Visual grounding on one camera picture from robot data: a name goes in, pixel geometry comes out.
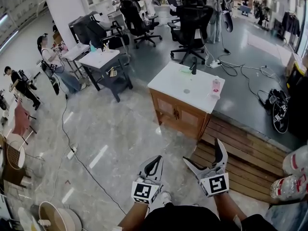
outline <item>faucet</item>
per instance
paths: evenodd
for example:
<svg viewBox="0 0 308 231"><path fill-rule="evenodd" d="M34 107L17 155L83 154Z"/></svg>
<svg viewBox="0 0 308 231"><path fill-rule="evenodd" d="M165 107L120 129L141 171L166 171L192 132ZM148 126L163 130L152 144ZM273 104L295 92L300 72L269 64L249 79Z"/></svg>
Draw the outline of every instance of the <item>faucet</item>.
<svg viewBox="0 0 308 231"><path fill-rule="evenodd" d="M197 58L196 57L193 57L192 58L193 60L193 64L192 64L192 66L189 68L189 70L191 70L192 71L192 74L193 75L195 75L195 74L197 74Z"/></svg>

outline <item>ceiling light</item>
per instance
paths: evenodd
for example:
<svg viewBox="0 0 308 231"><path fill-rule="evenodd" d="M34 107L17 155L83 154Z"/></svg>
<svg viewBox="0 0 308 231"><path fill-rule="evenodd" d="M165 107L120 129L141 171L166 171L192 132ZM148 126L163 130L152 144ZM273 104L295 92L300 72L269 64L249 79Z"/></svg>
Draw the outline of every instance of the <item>ceiling light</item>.
<svg viewBox="0 0 308 231"><path fill-rule="evenodd" d="M0 48L0 52L4 49L4 47L16 36L18 31L16 31L6 42L5 44Z"/></svg>
<svg viewBox="0 0 308 231"><path fill-rule="evenodd" d="M0 26L2 25L2 23L6 21L7 18L8 18L8 15L6 14L0 19Z"/></svg>

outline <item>cabinet door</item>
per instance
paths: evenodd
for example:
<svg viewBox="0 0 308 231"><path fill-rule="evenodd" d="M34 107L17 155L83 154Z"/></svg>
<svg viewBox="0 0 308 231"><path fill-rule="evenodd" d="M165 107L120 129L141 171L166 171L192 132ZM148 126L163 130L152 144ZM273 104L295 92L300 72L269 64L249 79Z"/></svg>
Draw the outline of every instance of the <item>cabinet door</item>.
<svg viewBox="0 0 308 231"><path fill-rule="evenodd" d="M177 105L177 120L196 132L200 131L205 115L205 113L197 112L188 106Z"/></svg>
<svg viewBox="0 0 308 231"><path fill-rule="evenodd" d="M168 99L167 96L152 94L155 110L176 118L176 108L171 100Z"/></svg>

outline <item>wooden pallet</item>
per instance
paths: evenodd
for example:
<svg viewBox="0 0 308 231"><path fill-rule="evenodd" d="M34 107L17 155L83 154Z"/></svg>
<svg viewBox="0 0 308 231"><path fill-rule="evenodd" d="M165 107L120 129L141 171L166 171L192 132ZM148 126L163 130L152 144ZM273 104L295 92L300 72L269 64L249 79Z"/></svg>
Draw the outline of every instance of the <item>wooden pallet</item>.
<svg viewBox="0 0 308 231"><path fill-rule="evenodd" d="M277 201L270 196L270 186L283 177L282 162L286 153L212 116L191 156L195 163L211 166L215 160L215 138L222 141L228 152L230 189L276 204Z"/></svg>

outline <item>wooden cabinet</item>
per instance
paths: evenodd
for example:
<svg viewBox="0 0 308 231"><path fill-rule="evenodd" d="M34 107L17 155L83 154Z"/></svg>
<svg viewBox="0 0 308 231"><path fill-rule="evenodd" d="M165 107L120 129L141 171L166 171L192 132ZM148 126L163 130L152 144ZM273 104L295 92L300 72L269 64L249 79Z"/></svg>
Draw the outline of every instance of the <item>wooden cabinet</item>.
<svg viewBox="0 0 308 231"><path fill-rule="evenodd" d="M150 89L159 125L165 123L185 135L200 140L209 114L187 103Z"/></svg>

